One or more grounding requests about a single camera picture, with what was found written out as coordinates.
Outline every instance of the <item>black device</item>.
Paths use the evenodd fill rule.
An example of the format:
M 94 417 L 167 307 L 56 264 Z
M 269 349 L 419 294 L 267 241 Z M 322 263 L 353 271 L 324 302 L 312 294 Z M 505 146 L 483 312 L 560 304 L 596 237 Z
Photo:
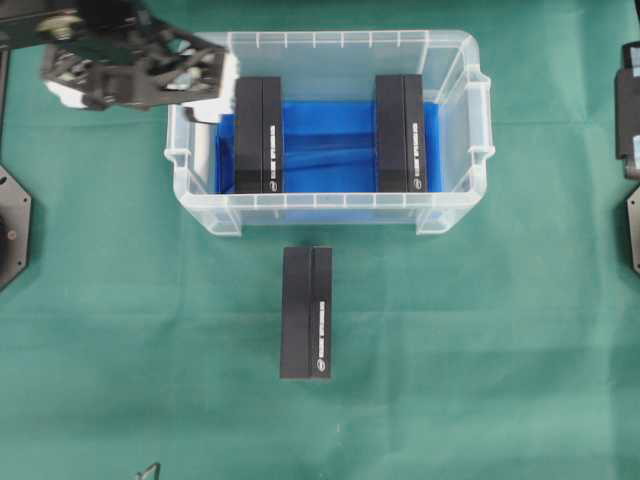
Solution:
M 622 68 L 615 82 L 616 156 L 625 162 L 625 176 L 640 180 L 640 42 L 622 47 Z
M 331 253 L 284 249 L 280 378 L 331 377 Z
M 378 192 L 426 192 L 421 75 L 376 77 Z
M 640 20 L 640 0 L 635 1 Z M 622 66 L 615 80 L 616 157 L 625 177 L 640 180 L 640 42 L 622 46 Z M 640 273 L 640 188 L 627 198 L 633 269 Z
M 282 193 L 282 146 L 280 78 L 238 79 L 235 193 Z
M 216 98 L 228 57 L 158 20 L 142 0 L 0 1 L 0 49 L 43 43 L 51 44 L 45 82 L 78 92 L 92 110 Z M 177 86 L 180 77 L 189 81 Z

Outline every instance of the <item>black box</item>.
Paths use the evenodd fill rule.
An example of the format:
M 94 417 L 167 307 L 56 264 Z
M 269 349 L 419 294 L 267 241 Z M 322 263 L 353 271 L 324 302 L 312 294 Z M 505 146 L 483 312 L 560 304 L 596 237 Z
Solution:
M 287 247 L 280 378 L 331 378 L 331 249 Z
M 378 192 L 426 192 L 421 75 L 376 77 Z
M 278 77 L 236 82 L 235 193 L 282 193 L 282 91 Z

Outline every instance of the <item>green cloth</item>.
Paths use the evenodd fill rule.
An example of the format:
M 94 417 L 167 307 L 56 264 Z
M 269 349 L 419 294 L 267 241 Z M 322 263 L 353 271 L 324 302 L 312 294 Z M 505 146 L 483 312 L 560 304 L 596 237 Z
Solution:
M 0 476 L 637 479 L 640 277 L 613 78 L 631 0 L 157 0 L 194 31 L 462 29 L 493 79 L 486 197 L 451 232 L 208 234 L 166 109 L 63 108 L 12 59 L 2 162 L 33 194 L 0 296 Z M 334 249 L 334 378 L 278 379 L 282 249 Z

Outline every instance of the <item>black metal bracket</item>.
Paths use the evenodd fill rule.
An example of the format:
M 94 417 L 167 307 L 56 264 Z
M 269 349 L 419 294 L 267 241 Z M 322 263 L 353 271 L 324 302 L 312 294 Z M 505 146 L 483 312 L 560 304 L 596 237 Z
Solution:
M 640 188 L 627 199 L 633 269 L 640 273 Z
M 9 70 L 9 51 L 0 52 L 0 137 Z M 0 290 L 27 266 L 31 196 L 0 167 Z
M 160 480 L 160 464 L 152 463 L 142 472 L 136 473 L 136 480 Z
M 622 47 L 615 86 L 616 156 L 625 162 L 625 176 L 640 180 L 640 42 Z

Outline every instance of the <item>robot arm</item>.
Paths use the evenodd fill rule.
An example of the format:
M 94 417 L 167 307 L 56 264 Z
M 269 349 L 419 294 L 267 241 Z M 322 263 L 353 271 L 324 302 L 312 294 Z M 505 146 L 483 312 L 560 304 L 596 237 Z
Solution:
M 0 1 L 0 48 L 43 43 L 42 78 L 69 107 L 146 110 L 233 96 L 235 58 L 141 0 Z

